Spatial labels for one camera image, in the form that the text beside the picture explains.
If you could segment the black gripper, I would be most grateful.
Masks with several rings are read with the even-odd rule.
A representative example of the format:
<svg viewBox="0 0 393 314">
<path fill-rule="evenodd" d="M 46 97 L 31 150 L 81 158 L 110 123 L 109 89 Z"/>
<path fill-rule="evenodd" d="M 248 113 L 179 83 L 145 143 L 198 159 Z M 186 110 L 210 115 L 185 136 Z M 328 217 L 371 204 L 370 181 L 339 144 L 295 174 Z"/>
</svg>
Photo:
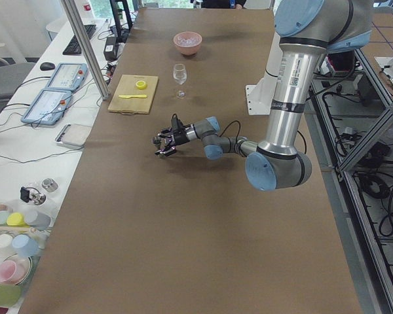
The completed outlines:
<svg viewBox="0 0 393 314">
<path fill-rule="evenodd" d="M 187 137 L 187 127 L 182 126 L 178 128 L 164 128 L 156 136 L 162 138 L 165 143 L 170 142 L 169 145 L 160 147 L 156 152 L 156 156 L 168 157 L 176 153 L 176 147 L 189 142 Z"/>
</svg>

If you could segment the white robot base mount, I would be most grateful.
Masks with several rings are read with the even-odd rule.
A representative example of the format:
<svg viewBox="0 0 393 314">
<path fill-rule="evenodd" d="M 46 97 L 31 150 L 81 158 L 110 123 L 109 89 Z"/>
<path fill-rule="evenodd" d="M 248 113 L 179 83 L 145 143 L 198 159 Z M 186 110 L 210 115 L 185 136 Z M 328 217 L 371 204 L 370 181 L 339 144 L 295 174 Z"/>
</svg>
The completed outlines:
<svg viewBox="0 0 393 314">
<path fill-rule="evenodd" d="M 246 104 L 249 115 L 270 114 L 271 103 L 282 59 L 282 50 L 279 47 L 279 42 L 280 36 L 275 32 L 265 67 L 264 77 L 261 78 L 256 85 L 246 85 Z"/>
</svg>

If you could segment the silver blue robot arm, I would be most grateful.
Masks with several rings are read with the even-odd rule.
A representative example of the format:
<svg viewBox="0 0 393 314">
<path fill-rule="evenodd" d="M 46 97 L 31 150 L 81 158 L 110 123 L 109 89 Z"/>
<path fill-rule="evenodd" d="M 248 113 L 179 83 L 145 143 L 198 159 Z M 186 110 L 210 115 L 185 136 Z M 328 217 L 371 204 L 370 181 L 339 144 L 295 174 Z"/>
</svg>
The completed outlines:
<svg viewBox="0 0 393 314">
<path fill-rule="evenodd" d="M 169 156 L 194 139 L 202 141 L 209 160 L 234 152 L 245 157 L 250 184 L 260 191 L 305 183 L 312 164 L 294 146 L 314 71 L 327 53 L 365 46 L 371 36 L 372 1 L 282 1 L 274 17 L 283 52 L 272 97 L 265 139 L 221 137 L 215 117 L 185 125 L 172 116 L 172 125 L 153 138 L 157 155 Z"/>
</svg>

